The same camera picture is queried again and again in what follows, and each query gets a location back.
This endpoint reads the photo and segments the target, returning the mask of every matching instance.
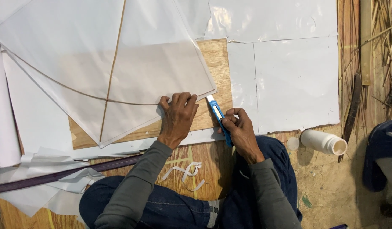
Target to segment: gray long sleeve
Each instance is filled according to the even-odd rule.
[[[262,228],[301,229],[300,222],[280,188],[271,159],[249,165]]]
[[[103,213],[97,229],[131,229],[137,226],[158,174],[172,149],[155,141],[117,187]]]

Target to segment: wooden board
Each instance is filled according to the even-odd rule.
[[[214,99],[219,103],[220,108],[225,112],[226,110],[233,107],[229,59],[227,56],[227,40],[214,39],[199,41],[198,45],[218,88],[218,93],[214,94]],[[190,131],[203,130],[218,126],[219,124],[216,118],[212,118],[207,101],[202,99],[198,102],[198,104],[200,107],[193,120],[193,125],[190,128]],[[157,137],[161,131],[161,123],[162,121],[159,120],[153,124],[128,134],[114,143]],[[69,125],[73,149],[97,146],[93,139],[70,117]]]

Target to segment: blue utility knife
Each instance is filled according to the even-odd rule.
[[[222,130],[224,132],[224,136],[226,137],[227,145],[229,147],[233,147],[234,144],[231,141],[231,133],[221,123],[221,119],[224,118],[224,114],[223,114],[223,112],[221,112],[220,107],[217,104],[217,101],[215,101],[213,96],[211,96],[211,95],[207,96],[206,99],[209,102],[210,107],[213,110],[214,115],[216,116],[217,120],[219,121],[220,127],[222,128]]]

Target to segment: wooden floor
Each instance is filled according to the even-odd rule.
[[[350,104],[351,82],[358,70],[357,46],[359,39],[359,0],[338,0],[339,30],[339,97],[341,117],[346,117]],[[350,141],[348,152],[338,164],[337,157],[300,147],[288,150],[291,163],[298,181],[298,207],[303,213],[302,226],[305,229],[327,229],[340,224],[347,224],[351,229],[392,228],[387,226],[379,214],[381,193],[371,193],[361,183],[366,138],[376,124],[385,121],[384,106],[373,99],[384,97],[382,64],[376,60],[371,74],[371,86],[364,88],[362,109]],[[324,126],[317,130],[341,136],[344,123]],[[299,131],[269,135],[286,144],[290,137],[299,137]],[[93,160],[99,163],[108,159]],[[173,167],[185,168],[190,162],[202,162],[202,168],[194,177],[188,177],[185,184],[180,178],[182,173],[174,170],[168,179],[161,175]],[[156,184],[168,187],[176,192],[201,200],[223,198],[230,184],[233,166],[232,149],[223,141],[181,146],[176,149],[163,168]],[[106,175],[125,175],[130,168],[105,172]],[[202,179],[206,183],[195,192],[193,189]],[[14,206],[0,200],[1,219],[6,229],[83,229],[76,216],[56,215],[47,209],[41,209],[32,218],[18,211]]]

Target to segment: white plastic bottle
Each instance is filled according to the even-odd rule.
[[[334,134],[317,130],[305,130],[300,135],[300,141],[304,146],[325,154],[340,156],[347,150],[347,143],[344,139],[337,137]]]

